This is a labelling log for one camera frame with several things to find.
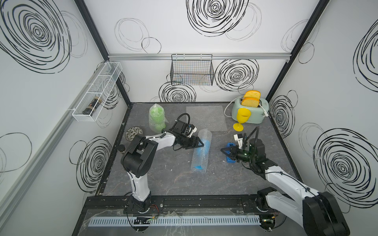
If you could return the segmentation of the blue tape dispenser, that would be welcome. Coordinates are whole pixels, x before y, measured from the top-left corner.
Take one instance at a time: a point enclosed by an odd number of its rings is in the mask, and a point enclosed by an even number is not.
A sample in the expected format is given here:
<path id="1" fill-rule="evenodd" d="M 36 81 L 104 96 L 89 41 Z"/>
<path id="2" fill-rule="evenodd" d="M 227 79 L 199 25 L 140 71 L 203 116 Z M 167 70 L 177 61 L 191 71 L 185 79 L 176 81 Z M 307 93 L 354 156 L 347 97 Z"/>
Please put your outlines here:
<path id="1" fill-rule="evenodd" d="M 234 143 L 227 143 L 227 145 L 226 145 L 226 147 L 233 147 L 233 146 L 235 146 Z M 230 150 L 226 150 L 225 152 L 227 154 L 227 156 L 226 156 L 226 162 L 228 162 L 228 163 L 235 163 L 236 160 L 233 160 L 233 159 L 231 159 L 229 157 L 230 156 Z"/>

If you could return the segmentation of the blue plastic wine glass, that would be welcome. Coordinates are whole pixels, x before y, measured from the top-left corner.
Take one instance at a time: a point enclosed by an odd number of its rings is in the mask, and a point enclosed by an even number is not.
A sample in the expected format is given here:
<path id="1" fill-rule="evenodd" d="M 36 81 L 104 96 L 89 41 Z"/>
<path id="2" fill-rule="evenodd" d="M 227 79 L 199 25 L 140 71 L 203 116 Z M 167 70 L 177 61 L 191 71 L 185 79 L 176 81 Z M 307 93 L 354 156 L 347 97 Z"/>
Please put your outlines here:
<path id="1" fill-rule="evenodd" d="M 206 173 L 208 169 L 209 151 L 211 141 L 204 140 L 204 147 L 196 148 L 191 163 L 191 170 L 194 172 Z"/>

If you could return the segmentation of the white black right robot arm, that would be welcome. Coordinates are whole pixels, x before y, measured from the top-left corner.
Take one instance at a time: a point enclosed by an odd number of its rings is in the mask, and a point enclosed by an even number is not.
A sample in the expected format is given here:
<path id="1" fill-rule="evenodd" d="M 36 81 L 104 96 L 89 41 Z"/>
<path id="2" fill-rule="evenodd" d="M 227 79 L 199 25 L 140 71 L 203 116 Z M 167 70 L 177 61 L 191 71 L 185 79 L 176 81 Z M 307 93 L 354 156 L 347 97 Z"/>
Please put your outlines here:
<path id="1" fill-rule="evenodd" d="M 349 226 L 336 198 L 329 192 L 319 192 L 285 172 L 268 159 L 262 140 L 253 138 L 249 144 L 222 148 L 221 152 L 237 162 L 247 163 L 248 169 L 274 184 L 258 192 L 260 211 L 275 209 L 300 225 L 308 236 L 348 236 Z"/>

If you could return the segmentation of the yellow plastic wine glass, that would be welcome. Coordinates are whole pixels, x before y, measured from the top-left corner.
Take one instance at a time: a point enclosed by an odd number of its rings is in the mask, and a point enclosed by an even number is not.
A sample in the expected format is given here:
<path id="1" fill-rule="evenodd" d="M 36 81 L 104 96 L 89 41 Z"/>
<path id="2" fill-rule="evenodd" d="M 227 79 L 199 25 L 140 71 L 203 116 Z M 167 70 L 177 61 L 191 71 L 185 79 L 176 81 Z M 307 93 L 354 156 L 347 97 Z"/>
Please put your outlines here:
<path id="1" fill-rule="evenodd" d="M 248 121 L 251 111 L 247 108 L 240 108 L 237 112 L 237 123 L 233 125 L 233 129 L 237 132 L 243 131 L 243 124 Z"/>

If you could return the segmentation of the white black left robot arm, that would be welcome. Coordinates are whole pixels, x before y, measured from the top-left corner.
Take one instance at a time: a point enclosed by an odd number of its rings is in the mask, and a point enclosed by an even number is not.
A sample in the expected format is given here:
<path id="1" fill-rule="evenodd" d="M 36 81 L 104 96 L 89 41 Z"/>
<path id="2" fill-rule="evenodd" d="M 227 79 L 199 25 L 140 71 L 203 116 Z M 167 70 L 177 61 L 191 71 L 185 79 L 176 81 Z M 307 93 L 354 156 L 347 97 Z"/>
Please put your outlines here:
<path id="1" fill-rule="evenodd" d="M 121 158 L 132 183 L 132 197 L 139 205 L 149 202 L 151 191 L 148 187 L 147 173 L 157 151 L 180 145 L 180 149 L 202 148 L 204 143 L 197 136 L 164 132 L 154 136 L 136 135 Z"/>

